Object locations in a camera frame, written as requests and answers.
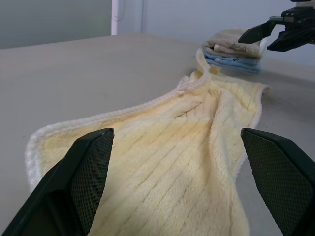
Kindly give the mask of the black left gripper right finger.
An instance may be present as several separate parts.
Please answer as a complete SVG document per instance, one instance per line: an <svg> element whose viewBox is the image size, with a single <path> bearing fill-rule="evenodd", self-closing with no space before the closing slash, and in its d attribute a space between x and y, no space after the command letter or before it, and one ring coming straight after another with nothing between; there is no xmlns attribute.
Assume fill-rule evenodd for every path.
<svg viewBox="0 0 315 236"><path fill-rule="evenodd" d="M257 189L283 236L315 236L315 162L295 142L243 128Z"/></svg>

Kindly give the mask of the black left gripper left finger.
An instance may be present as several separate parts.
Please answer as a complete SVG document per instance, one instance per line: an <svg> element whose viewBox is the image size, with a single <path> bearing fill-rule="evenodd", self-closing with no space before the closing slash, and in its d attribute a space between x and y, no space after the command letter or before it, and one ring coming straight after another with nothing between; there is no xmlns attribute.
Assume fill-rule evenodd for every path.
<svg viewBox="0 0 315 236"><path fill-rule="evenodd" d="M105 188L114 129L78 138L1 236L87 236Z"/></svg>

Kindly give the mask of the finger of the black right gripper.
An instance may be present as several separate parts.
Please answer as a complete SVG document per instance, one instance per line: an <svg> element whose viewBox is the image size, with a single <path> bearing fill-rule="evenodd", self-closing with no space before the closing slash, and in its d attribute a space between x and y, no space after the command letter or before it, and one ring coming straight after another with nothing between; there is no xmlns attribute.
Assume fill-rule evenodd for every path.
<svg viewBox="0 0 315 236"><path fill-rule="evenodd" d="M312 41L315 41L315 29L282 31L278 34L278 38L267 47L267 50L290 51L309 44Z"/></svg>
<svg viewBox="0 0 315 236"><path fill-rule="evenodd" d="M285 24L284 22L267 21L261 25L248 29L245 33L242 34L238 42L242 44L256 43L264 38L269 37L272 34L275 25L284 24Z"/></svg>

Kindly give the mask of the yellow fluffy towel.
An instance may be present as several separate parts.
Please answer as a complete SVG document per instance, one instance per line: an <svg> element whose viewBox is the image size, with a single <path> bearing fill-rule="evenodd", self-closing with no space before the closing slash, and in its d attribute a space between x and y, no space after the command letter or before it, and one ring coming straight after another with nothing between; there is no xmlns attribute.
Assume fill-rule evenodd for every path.
<svg viewBox="0 0 315 236"><path fill-rule="evenodd" d="M36 131L25 152L30 189L77 138L113 128L89 236L249 236L235 184L246 158L240 133L257 126L266 86L222 74L201 50L196 67L157 99Z"/></svg>

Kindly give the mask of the beige folded towel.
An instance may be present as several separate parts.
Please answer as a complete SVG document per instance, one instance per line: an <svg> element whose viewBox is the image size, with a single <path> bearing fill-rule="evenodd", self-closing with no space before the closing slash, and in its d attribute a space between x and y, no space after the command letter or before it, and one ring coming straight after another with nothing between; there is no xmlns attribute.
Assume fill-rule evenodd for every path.
<svg viewBox="0 0 315 236"><path fill-rule="evenodd" d="M253 44L238 42L247 30L246 28L233 28L217 32L202 45L202 49L214 55L261 59L263 53L260 54L260 41Z"/></svg>

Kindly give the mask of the white pipe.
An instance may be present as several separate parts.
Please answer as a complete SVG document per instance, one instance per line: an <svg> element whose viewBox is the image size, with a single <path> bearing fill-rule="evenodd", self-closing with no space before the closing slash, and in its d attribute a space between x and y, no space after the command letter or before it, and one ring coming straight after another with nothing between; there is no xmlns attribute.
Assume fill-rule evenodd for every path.
<svg viewBox="0 0 315 236"><path fill-rule="evenodd" d="M116 35L120 17L119 0L112 0L111 35Z"/></svg>

